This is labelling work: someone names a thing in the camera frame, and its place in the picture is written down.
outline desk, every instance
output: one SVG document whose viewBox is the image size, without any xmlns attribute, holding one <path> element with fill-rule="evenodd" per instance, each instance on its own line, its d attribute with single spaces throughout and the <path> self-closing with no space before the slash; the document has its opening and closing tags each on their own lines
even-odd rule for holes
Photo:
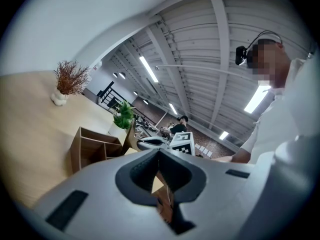
<svg viewBox="0 0 320 240">
<path fill-rule="evenodd" d="M 55 106 L 55 84 L 52 71 L 0 77 L 0 173 L 27 207 L 72 174 L 69 148 L 79 127 L 107 134 L 113 122 L 81 94 Z"/>
</svg>

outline metal ceiling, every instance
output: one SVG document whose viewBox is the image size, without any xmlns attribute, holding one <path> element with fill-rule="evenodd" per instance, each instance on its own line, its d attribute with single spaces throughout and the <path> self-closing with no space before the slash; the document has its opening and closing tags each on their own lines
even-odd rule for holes
<svg viewBox="0 0 320 240">
<path fill-rule="evenodd" d="M 127 70 L 136 91 L 149 100 L 166 108 L 172 103 L 178 113 L 218 135 L 229 132 L 226 140 L 238 147 L 274 96 L 268 93 L 252 114 L 244 111 L 258 82 L 252 80 L 246 65 L 235 64 L 236 47 L 247 46 L 258 33 L 270 30 L 281 36 L 291 59 L 304 59 L 312 41 L 294 8 L 284 0 L 183 0 L 158 15 L 161 21 L 125 41 L 103 63 L 110 70 Z M 140 56 L 159 84 L 153 83 Z M 170 64 L 179 67 L 161 66 Z"/>
</svg>

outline ceiling light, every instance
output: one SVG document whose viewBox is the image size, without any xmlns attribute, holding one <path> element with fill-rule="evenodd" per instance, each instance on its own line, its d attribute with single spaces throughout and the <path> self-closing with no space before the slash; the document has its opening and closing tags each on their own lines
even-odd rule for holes
<svg viewBox="0 0 320 240">
<path fill-rule="evenodd" d="M 126 74 L 125 73 L 119 73 L 119 75 L 123 78 L 123 79 L 126 79 Z"/>
<path fill-rule="evenodd" d="M 169 106 L 171 107 L 173 113 L 175 113 L 176 115 L 178 115 L 177 111 L 175 110 L 174 106 L 173 106 L 171 103 L 169 103 Z"/>
<path fill-rule="evenodd" d="M 271 87 L 269 85 L 259 85 L 258 89 L 255 91 L 252 99 L 249 101 L 248 105 L 245 107 L 244 111 L 252 113 L 258 107 L 258 105 L 263 101 L 267 95 L 267 90 Z"/>
<path fill-rule="evenodd" d="M 158 79 L 156 78 L 156 75 L 153 73 L 153 71 L 151 70 L 148 62 L 146 61 L 145 57 L 141 56 L 140 58 L 140 61 L 142 62 L 142 64 L 144 65 L 146 71 L 148 71 L 148 73 L 150 74 L 152 80 L 155 82 L 155 83 L 158 83 Z"/>
<path fill-rule="evenodd" d="M 219 139 L 220 139 L 220 140 L 224 140 L 225 137 L 228 136 L 228 134 L 229 134 L 229 132 L 224 131 L 224 132 L 221 134 L 221 136 L 219 137 Z"/>
</svg>

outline potted plant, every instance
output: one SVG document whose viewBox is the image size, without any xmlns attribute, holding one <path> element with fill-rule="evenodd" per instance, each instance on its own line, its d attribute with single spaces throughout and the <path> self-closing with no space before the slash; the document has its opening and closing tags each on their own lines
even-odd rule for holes
<svg viewBox="0 0 320 240">
<path fill-rule="evenodd" d="M 57 106 L 66 104 L 69 95 L 81 94 L 89 82 L 89 67 L 79 66 L 78 63 L 71 61 L 62 61 L 58 63 L 58 67 L 54 70 L 56 76 L 56 88 L 51 100 Z"/>
<path fill-rule="evenodd" d="M 130 128 L 131 121 L 134 118 L 132 109 L 133 107 L 126 100 L 118 106 L 118 112 L 113 115 L 113 123 L 108 131 L 110 135 L 120 140 L 126 138 L 126 130 Z"/>
</svg>

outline white vase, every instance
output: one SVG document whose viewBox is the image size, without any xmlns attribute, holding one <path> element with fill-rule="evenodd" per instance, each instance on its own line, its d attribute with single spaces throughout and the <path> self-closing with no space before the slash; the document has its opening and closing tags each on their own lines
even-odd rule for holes
<svg viewBox="0 0 320 240">
<path fill-rule="evenodd" d="M 54 102 L 56 106 L 62 106 L 67 103 L 68 95 L 62 94 L 57 88 L 51 94 L 50 99 Z"/>
<path fill-rule="evenodd" d="M 117 137 L 121 143 L 122 140 L 124 141 L 127 136 L 126 130 L 116 126 L 114 122 L 111 124 L 108 133 L 114 137 Z"/>
</svg>

